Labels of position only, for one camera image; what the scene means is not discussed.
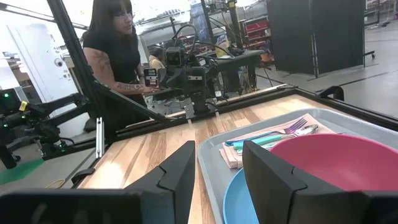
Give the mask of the fork blue handle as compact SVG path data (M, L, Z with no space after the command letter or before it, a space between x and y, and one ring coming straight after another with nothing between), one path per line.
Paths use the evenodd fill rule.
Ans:
M250 138L244 138L244 139L238 139L238 140L230 140L230 141L226 141L224 144L226 146L232 146L234 143L237 143L237 142L243 142L245 140L258 139L258 138L270 136L272 134L292 134L297 129L302 128L306 123L307 123L307 120L304 119L304 118L301 118L297 122L295 122L293 125L289 126L288 128L283 129L282 131L271 131L271 132L260 134L260 135L253 136L253 137L250 137Z

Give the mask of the grey plastic tray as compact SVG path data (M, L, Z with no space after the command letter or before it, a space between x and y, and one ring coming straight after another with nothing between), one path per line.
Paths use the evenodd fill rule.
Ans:
M296 110L217 134L203 141L198 147L198 163L203 174L216 224L224 224L224 193L238 171L237 169L230 169L223 160L220 154L223 143L247 133L292 121L306 114L311 115L322 125L336 133L346 133L372 139L398 150L398 131L393 131L359 118L350 117L343 113L320 108Z

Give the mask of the black partition panel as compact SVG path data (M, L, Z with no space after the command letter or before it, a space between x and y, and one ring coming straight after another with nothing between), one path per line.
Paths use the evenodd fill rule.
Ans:
M364 0L266 0L277 70L319 76L364 65Z

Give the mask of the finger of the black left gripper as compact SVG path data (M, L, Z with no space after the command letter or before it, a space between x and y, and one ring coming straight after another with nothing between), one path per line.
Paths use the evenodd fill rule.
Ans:
M209 108L206 104L206 96L204 93L200 93L200 113L207 113Z
M194 93L191 94L191 101L193 105L193 110L195 114L198 114L200 112L200 100L201 100L201 94L200 93Z

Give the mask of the blue plate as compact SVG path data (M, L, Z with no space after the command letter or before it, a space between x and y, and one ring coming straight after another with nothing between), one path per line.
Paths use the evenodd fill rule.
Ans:
M243 169L231 179L224 193L223 219L224 224L259 224Z

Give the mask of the shelf with red bins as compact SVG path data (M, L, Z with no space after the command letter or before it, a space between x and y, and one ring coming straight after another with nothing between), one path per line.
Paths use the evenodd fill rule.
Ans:
M243 23L244 47L247 49L269 49L271 30L266 17L251 19Z

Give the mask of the silver metal bracket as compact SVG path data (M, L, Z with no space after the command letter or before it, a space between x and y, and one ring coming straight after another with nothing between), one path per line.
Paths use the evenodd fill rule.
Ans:
M96 158L100 159L104 154L104 122L103 118L96 119Z

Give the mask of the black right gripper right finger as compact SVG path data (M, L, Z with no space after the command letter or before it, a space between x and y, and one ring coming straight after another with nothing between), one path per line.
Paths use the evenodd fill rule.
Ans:
M369 198L347 192L245 141L246 183L260 224L363 224Z

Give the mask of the beige paper napkin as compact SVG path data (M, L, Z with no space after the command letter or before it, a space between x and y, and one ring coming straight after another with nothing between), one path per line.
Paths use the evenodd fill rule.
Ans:
M230 139L230 141L237 141L237 140L242 140L242 139L247 139L255 136L259 136L261 134L266 134L266 133L271 133L273 135L276 135L278 133L285 133L286 131L291 131L291 127L295 129L295 125L298 124L300 121L306 121L307 124L317 124L319 127L319 130L317 133L320 134L335 134L334 131L329 129L328 127L324 126L321 124L319 121L317 121L313 116L310 114L305 114L301 117L297 117L291 121L288 121L283 124L279 124L276 126L264 126L264 129L260 129L258 131L254 131L251 133L247 133L241 136L238 136L236 138ZM228 145L226 142L223 143L223 147L220 149L220 154L224 161L226 162L227 166L230 169L240 169L243 167L243 159L241 153L238 153L237 149L234 149L233 145L230 144Z

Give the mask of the pink bowl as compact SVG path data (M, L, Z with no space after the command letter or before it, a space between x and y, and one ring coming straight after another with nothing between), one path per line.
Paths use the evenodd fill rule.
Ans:
M398 190L398 151L341 134L313 134L276 144L271 153L343 190Z

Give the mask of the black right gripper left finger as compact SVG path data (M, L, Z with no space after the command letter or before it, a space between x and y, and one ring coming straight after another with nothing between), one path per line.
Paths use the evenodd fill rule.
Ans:
M195 141L124 189L139 196L142 224L187 224L195 184Z

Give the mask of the white door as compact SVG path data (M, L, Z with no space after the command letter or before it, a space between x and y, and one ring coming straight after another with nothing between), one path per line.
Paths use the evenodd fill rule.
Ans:
M8 25L7 29L42 102L57 100L78 91L60 47L46 25Z

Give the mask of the spoon plain teal handle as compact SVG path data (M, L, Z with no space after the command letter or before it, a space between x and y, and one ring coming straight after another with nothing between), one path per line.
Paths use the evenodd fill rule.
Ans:
M270 142L276 142L280 141L283 138L294 138L294 137L299 137L299 136L305 136L308 134L313 134L318 130L318 125L313 124L309 126L305 126L303 128L300 128L293 132L292 134L276 134L276 135L267 135L265 136L264 134L260 137L252 137L252 138L247 138L243 140L238 140L232 143L232 146L235 150L240 150L243 148L243 142L244 141L252 141L256 143L257 145L263 146L266 145Z

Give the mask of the person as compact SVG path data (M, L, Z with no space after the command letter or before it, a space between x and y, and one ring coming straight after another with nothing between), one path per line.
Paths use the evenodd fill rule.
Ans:
M133 17L130 0L93 0L83 53L99 82L146 107L144 94L159 89L144 84Z
M149 56L149 66L153 69L165 68L164 64L164 49L155 48Z

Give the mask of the green floor mat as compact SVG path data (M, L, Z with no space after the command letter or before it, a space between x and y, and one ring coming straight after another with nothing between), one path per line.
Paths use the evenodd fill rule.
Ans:
M26 162L18 165L13 169L0 171L0 185L14 182L27 177L31 172L36 170L44 163L44 160L37 159L35 161Z

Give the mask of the black table clamp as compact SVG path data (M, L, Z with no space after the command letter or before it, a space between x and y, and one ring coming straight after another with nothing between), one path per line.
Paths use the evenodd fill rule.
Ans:
M73 185L76 185L80 183L86 176L91 175L95 172L94 168L89 168L89 169L84 169L79 172L77 172L73 177L72 177L72 183Z

